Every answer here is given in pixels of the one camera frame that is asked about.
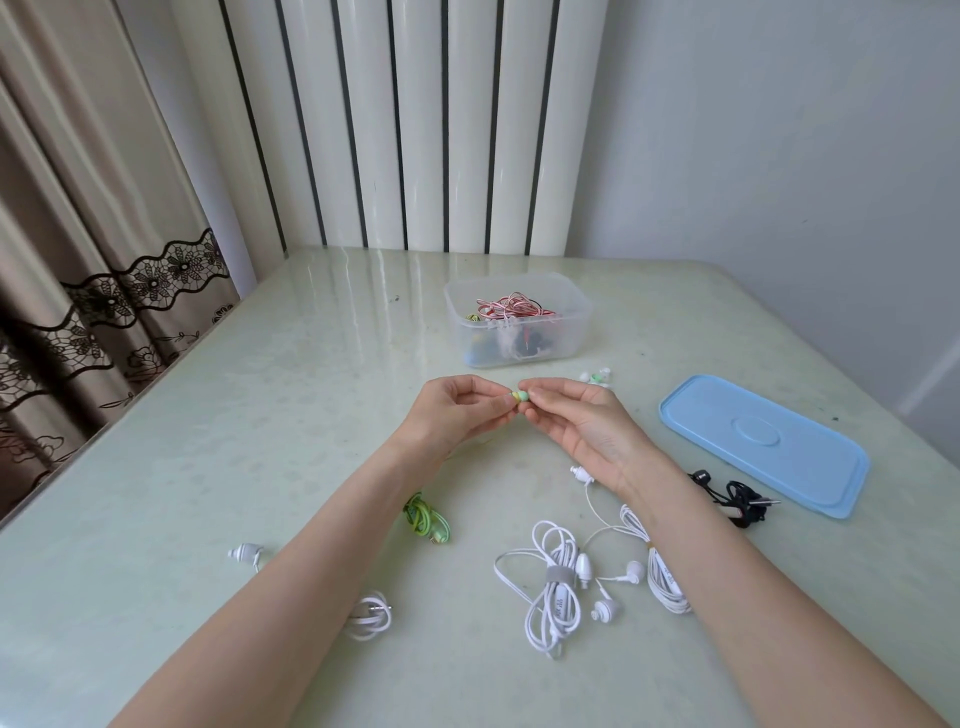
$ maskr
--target radiator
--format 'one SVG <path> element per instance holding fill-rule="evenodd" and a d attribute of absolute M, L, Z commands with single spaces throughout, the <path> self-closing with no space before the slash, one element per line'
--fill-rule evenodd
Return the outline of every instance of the radiator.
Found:
<path fill-rule="evenodd" d="M 606 0 L 173 0 L 259 278 L 287 247 L 563 255 Z"/>

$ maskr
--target green earphone cable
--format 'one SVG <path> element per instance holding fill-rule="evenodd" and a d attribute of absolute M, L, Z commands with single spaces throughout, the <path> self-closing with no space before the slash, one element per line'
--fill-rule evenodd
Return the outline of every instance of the green earphone cable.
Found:
<path fill-rule="evenodd" d="M 403 506 L 403 515 L 418 536 L 429 536 L 434 544 L 445 544 L 450 540 L 450 524 L 423 500 L 420 493 L 414 493 Z"/>

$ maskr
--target forearm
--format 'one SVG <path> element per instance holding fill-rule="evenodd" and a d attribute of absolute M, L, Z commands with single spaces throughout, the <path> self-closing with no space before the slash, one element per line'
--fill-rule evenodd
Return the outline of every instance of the forearm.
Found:
<path fill-rule="evenodd" d="M 767 726 L 946 725 L 727 521 L 663 453 L 625 494 Z"/>
<path fill-rule="evenodd" d="M 111 725 L 285 725 L 410 493 L 435 465 L 388 440 Z"/>

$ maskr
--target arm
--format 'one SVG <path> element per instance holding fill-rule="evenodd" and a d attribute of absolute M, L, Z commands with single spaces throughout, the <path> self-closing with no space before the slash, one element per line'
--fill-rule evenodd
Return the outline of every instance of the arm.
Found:
<path fill-rule="evenodd" d="M 434 379 L 390 439 L 167 660 L 113 728 L 285 725 L 403 504 L 450 451 L 515 414 L 479 376 Z"/>
<path fill-rule="evenodd" d="M 521 411 L 637 514 L 766 726 L 946 726 L 656 448 L 613 393 L 529 379 Z"/>

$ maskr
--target clear plastic box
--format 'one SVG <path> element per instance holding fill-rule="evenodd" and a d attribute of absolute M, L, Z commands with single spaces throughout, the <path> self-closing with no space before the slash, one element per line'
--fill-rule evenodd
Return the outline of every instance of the clear plastic box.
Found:
<path fill-rule="evenodd" d="M 502 321 L 467 319 L 477 312 L 477 299 L 496 301 L 514 291 L 556 314 Z M 571 356 L 584 343 L 593 311 L 590 299 L 559 273 L 452 280 L 444 287 L 444 296 L 457 348 L 467 366 L 477 369 Z"/>

